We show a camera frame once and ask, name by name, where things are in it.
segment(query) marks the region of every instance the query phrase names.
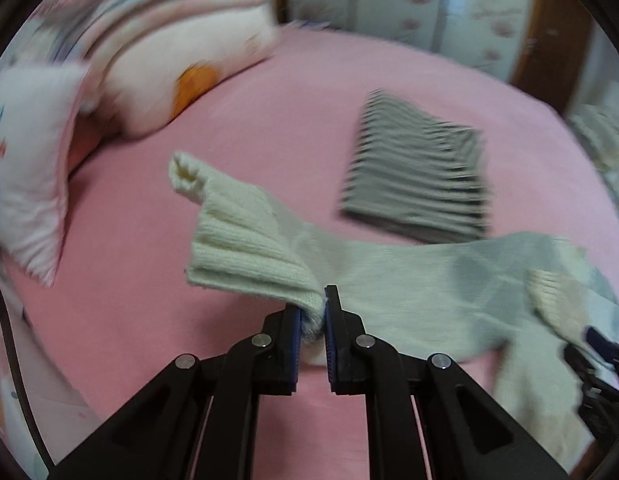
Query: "mattress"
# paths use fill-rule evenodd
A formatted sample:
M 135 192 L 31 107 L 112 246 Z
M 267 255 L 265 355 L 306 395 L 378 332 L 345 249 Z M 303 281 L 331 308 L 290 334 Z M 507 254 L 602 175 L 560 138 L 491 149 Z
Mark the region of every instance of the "mattress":
M 338 212 L 360 114 L 378 88 L 483 131 L 493 192 L 489 235 L 568 237 L 587 249 L 619 296 L 619 219 L 551 108 L 406 46 L 286 28 L 271 59 L 214 88 L 161 132 L 105 146 L 73 176 L 53 288 L 10 268 L 44 349 L 100 416 L 177 355 L 222 354 L 282 308 L 186 284 L 198 208 L 171 189 L 175 151 L 264 187 L 335 234 L 413 243 Z M 491 353 L 468 369 L 489 389 L 495 364 Z M 295 396 L 262 400 L 254 478 L 365 478 L 367 449 L 364 399 L 333 396 L 325 370 L 304 366 Z

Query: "white pillow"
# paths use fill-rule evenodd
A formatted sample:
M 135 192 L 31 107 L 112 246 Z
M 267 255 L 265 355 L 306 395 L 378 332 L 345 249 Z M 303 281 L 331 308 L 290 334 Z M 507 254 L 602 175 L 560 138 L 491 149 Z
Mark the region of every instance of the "white pillow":
M 223 79 L 268 57 L 277 37 L 270 4 L 159 28 L 112 64 L 97 115 L 116 120 L 127 137 L 155 132 Z
M 81 63 L 0 74 L 0 246 L 51 286 L 67 213 L 67 153 L 87 74 Z

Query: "metal screw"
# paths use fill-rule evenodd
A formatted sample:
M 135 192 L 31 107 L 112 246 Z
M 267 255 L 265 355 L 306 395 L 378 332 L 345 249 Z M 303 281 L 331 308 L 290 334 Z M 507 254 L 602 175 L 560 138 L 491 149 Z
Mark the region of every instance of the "metal screw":
M 449 358 L 449 356 L 446 356 L 445 354 L 434 354 L 432 356 L 432 364 L 436 368 L 445 370 L 446 368 L 449 368 L 451 366 L 451 359 Z
M 265 348 L 272 343 L 272 338 L 267 334 L 256 334 L 252 338 L 252 345 L 258 346 L 260 348 Z
M 191 354 L 179 355 L 176 358 L 176 367 L 180 368 L 180 370 L 189 370 L 195 364 L 196 357 Z
M 369 334 L 361 334 L 356 338 L 356 344 L 363 348 L 371 348 L 376 344 L 376 340 Z

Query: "folded gray sweater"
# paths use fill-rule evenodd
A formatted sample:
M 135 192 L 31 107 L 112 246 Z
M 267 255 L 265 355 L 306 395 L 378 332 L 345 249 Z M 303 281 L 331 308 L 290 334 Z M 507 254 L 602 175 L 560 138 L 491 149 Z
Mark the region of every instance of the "folded gray sweater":
M 475 129 L 372 92 L 341 209 L 424 242 L 483 238 L 488 193 L 481 152 Z

